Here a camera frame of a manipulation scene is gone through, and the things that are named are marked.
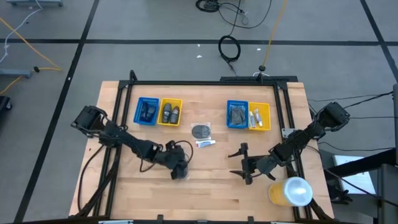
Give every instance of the wooden tabletop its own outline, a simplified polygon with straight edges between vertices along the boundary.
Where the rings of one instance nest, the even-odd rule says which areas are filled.
[[[97,107],[105,110],[109,118],[112,117],[117,86],[118,82],[103,82],[99,93]],[[288,87],[296,128],[304,129],[311,122],[311,117],[303,83],[288,83]],[[121,120],[125,95],[126,91],[122,96],[118,122]],[[180,126],[144,126],[133,123],[137,101],[141,96],[182,99]],[[285,126],[288,127],[281,91],[280,97]],[[227,128],[227,100],[270,104],[271,130],[261,132]],[[158,214],[163,214],[165,220],[244,221],[248,216],[253,216],[255,221],[294,221],[291,208],[279,207],[269,200],[267,189],[273,181],[262,175],[255,178],[253,184],[246,185],[242,178],[229,172],[241,169],[242,156],[227,156],[238,151],[242,142],[248,143],[250,156],[268,154],[272,146],[281,142],[273,87],[134,85],[132,88],[127,125],[128,132],[139,139],[160,144],[172,139],[187,140],[194,145],[192,123],[206,122],[211,123],[211,138],[216,140],[216,144],[201,149],[194,148],[187,180],[171,180],[170,170],[159,165],[140,173],[140,159],[128,147],[123,146],[111,218],[154,220]],[[181,145],[190,154],[189,146],[185,143]],[[309,145],[317,148],[315,141]],[[88,140],[82,167],[99,147],[97,139]],[[83,205],[98,186],[103,156],[104,150],[91,161],[85,172],[81,191]],[[319,154],[310,148],[305,149],[302,161],[315,200],[326,214],[333,217]],[[276,167],[272,175],[277,180],[287,178],[285,167]],[[107,196],[108,190],[105,190],[102,214]],[[77,187],[70,209],[71,215],[77,213],[76,202]]]

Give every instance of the yellow bin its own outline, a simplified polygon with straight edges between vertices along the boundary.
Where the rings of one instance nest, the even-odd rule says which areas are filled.
[[[269,131],[271,130],[271,113],[269,111],[269,104],[268,103],[254,103],[254,102],[249,102],[249,114],[250,111],[254,115],[254,110],[258,109],[259,114],[262,119],[262,127],[259,126],[259,124],[256,121],[256,128],[250,128],[249,129],[253,131]]]
[[[163,107],[164,107],[164,105],[166,103],[170,103],[172,105],[172,110],[174,109],[175,106],[178,106],[180,108],[180,114],[178,115],[177,124],[170,124],[170,123],[163,123],[162,122]],[[160,110],[159,110],[159,115],[157,117],[157,123],[160,124],[160,125],[166,125],[166,126],[178,126],[178,125],[180,125],[181,113],[182,113],[182,100],[180,100],[180,99],[163,98],[162,101],[160,102]]]

